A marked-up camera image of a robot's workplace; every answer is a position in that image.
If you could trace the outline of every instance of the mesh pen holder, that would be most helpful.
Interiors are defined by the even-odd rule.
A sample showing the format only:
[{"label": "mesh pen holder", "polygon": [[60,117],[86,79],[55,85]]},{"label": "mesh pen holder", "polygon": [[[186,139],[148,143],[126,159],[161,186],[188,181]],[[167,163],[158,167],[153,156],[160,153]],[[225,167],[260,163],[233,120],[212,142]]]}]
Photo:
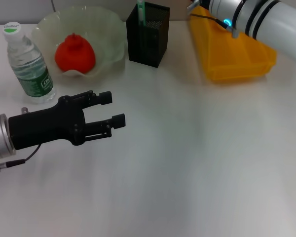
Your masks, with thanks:
[{"label": "mesh pen holder", "polygon": [[129,60],[159,67],[168,47],[170,8],[146,2],[146,25],[140,26],[137,5],[126,21]]}]

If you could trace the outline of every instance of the plastic bottle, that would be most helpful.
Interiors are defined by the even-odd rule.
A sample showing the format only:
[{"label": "plastic bottle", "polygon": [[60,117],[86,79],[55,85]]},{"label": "plastic bottle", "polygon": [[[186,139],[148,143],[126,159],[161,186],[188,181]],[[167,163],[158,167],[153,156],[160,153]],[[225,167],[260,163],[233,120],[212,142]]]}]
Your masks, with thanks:
[{"label": "plastic bottle", "polygon": [[25,93],[34,103],[45,103],[55,97],[56,89],[40,50],[25,36],[21,24],[7,23],[3,28],[8,42],[8,59]]}]

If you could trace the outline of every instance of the white tabletop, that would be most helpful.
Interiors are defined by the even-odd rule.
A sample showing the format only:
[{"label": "white tabletop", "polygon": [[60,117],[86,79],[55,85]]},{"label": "white tabletop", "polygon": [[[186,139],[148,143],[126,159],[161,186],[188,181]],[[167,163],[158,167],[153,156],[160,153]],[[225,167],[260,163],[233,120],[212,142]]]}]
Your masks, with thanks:
[{"label": "white tabletop", "polygon": [[[33,25],[26,25],[30,32]],[[27,102],[0,26],[0,114]],[[42,145],[0,174],[0,237],[296,237],[296,65],[279,55],[266,78],[206,82],[186,22],[171,22],[158,69],[120,63],[94,81],[54,79],[57,97],[88,90],[126,114],[113,137]],[[27,157],[34,148],[18,151]]]}]

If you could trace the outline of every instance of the yellow tray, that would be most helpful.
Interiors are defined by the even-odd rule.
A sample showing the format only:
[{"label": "yellow tray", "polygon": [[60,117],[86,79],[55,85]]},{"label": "yellow tray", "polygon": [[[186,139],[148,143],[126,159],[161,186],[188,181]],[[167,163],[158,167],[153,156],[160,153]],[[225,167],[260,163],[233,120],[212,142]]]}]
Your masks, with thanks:
[{"label": "yellow tray", "polygon": [[[193,13],[211,16],[202,7]],[[190,27],[201,64],[212,82],[248,81],[265,75],[276,64],[275,50],[243,33],[233,39],[213,20],[191,16]]]}]

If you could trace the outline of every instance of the pen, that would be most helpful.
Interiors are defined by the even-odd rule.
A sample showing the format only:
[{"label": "pen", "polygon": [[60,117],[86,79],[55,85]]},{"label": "pen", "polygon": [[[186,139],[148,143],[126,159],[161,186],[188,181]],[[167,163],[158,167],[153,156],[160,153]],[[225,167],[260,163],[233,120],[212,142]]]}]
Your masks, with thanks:
[{"label": "pen", "polygon": [[137,0],[139,25],[146,26],[145,0]]}]

